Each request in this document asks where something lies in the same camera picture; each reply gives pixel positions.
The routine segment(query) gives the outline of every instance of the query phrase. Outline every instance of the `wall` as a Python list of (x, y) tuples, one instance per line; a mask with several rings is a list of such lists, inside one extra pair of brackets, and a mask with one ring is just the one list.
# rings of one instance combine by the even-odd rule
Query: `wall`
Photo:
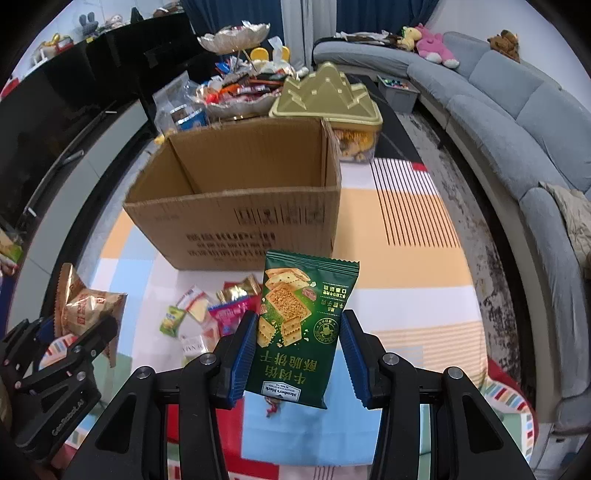
[(560, 33), (526, 0), (440, 0), (434, 32), (458, 31), (486, 40), (504, 28), (519, 37), (519, 54), (550, 75), (591, 111), (591, 79)]
[(13, 76), (22, 78), (31, 68), (31, 55), (42, 41), (51, 40), (55, 33), (69, 35), (75, 42), (82, 39), (79, 18), (82, 14), (95, 13), (99, 26), (105, 19), (119, 14), (123, 21), (131, 18), (131, 9), (137, 7), (144, 18), (151, 18), (154, 10), (170, 3), (171, 0), (72, 0), (72, 2), (46, 26), (29, 46), (14, 69)]

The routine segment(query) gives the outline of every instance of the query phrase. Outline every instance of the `white curtain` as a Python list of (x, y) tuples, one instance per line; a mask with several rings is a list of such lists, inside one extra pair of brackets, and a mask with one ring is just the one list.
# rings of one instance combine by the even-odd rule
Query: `white curtain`
[(314, 42), (336, 32), (337, 0), (281, 0), (284, 44), (297, 69), (312, 64)]

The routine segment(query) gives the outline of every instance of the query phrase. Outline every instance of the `pink snack package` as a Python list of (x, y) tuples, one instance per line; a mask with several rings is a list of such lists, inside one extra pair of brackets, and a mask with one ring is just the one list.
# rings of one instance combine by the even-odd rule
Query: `pink snack package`
[(231, 303), (209, 308), (209, 314), (217, 322), (220, 335), (225, 336), (236, 332), (238, 324), (247, 310), (258, 312), (260, 304), (260, 296), (242, 297)]

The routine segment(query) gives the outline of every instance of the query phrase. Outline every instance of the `storage box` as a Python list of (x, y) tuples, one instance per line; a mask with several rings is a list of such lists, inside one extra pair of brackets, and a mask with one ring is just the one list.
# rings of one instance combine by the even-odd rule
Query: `storage box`
[(382, 131), (382, 115), (363, 83), (351, 85), (330, 62), (298, 82), (287, 78), (271, 117), (316, 117), (330, 122), (339, 140), (340, 161), (368, 163)]
[(124, 208), (179, 270), (259, 270), (268, 249), (332, 254), (337, 146), (319, 119), (259, 118), (171, 135)]
[(412, 113), (419, 91), (408, 79), (378, 76), (379, 91), (386, 98), (392, 110), (399, 113)]

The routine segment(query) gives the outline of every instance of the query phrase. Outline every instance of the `green snack packet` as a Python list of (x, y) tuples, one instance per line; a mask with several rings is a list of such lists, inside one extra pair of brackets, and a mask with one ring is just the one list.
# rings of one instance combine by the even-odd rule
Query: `green snack packet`
[(358, 262), (267, 252), (248, 391), (326, 408), (340, 314), (358, 276)]
[(178, 327), (183, 322), (185, 313), (184, 310), (173, 307), (172, 305), (169, 306), (164, 320), (160, 324), (160, 331), (171, 337), (176, 337), (178, 335)]

